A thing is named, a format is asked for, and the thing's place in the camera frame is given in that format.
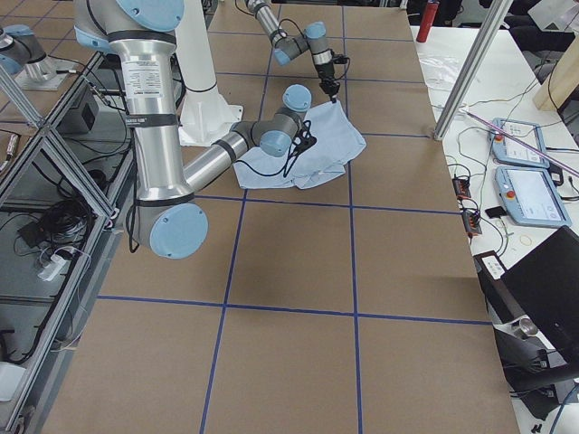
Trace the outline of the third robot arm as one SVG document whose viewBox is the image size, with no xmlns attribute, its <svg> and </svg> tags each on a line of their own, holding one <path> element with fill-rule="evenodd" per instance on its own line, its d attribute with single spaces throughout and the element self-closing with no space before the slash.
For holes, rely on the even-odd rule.
<svg viewBox="0 0 579 434">
<path fill-rule="evenodd" d="M 27 25 L 1 28 L 1 66 L 23 90 L 57 90 L 76 65 L 50 57 Z"/>
</svg>

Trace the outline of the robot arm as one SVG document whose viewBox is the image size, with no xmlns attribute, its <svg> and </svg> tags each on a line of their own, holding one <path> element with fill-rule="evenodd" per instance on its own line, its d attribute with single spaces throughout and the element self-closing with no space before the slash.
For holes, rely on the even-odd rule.
<svg viewBox="0 0 579 434">
<path fill-rule="evenodd" d="M 309 24 L 304 30 L 291 19 L 298 30 L 297 35 L 290 35 L 272 12 L 268 1 L 244 1 L 242 9 L 237 1 L 235 7 L 252 16 L 261 26 L 271 43 L 272 54 L 279 66 L 285 66 L 297 59 L 300 55 L 309 52 L 313 66 L 319 79 L 319 87 L 332 103 L 337 102 L 340 90 L 340 78 L 336 76 L 335 66 L 349 66 L 350 59 L 344 54 L 336 53 L 329 45 L 327 28 L 323 22 Z"/>
<path fill-rule="evenodd" d="M 78 43 L 120 59 L 139 179 L 127 213 L 129 240 L 160 257 L 186 258 L 208 232 L 195 194 L 254 146 L 271 156 L 287 152 L 306 129 L 311 93 L 299 84 L 289 86 L 272 119 L 232 124 L 185 165 L 171 59 L 185 67 L 185 47 L 191 43 L 194 61 L 213 66 L 202 7 L 186 1 L 77 1 L 74 7 Z"/>
</svg>

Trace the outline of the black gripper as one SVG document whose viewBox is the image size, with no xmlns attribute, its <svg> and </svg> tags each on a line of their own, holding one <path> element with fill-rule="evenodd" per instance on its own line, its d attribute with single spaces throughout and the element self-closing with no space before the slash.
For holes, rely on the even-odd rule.
<svg viewBox="0 0 579 434">
<path fill-rule="evenodd" d="M 319 87 L 327 99 L 337 102 L 340 83 L 335 76 L 335 65 L 348 65 L 348 57 L 344 54 L 318 53 L 315 55 L 315 69 L 320 79 Z"/>
<path fill-rule="evenodd" d="M 309 150 L 317 143 L 317 138 L 311 133 L 311 121 L 305 120 L 301 129 L 294 137 L 292 144 L 294 148 L 291 152 L 292 156 L 299 156 Z"/>
</svg>

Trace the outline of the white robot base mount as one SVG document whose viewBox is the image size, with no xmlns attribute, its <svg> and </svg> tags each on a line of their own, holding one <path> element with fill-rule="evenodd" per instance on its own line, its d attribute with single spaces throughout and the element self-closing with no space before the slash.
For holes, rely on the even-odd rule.
<svg viewBox="0 0 579 434">
<path fill-rule="evenodd" d="M 209 146 L 242 119 L 243 107 L 228 104 L 218 89 L 201 2 L 185 2 L 176 42 L 176 57 L 185 82 L 180 143 Z"/>
</svg>

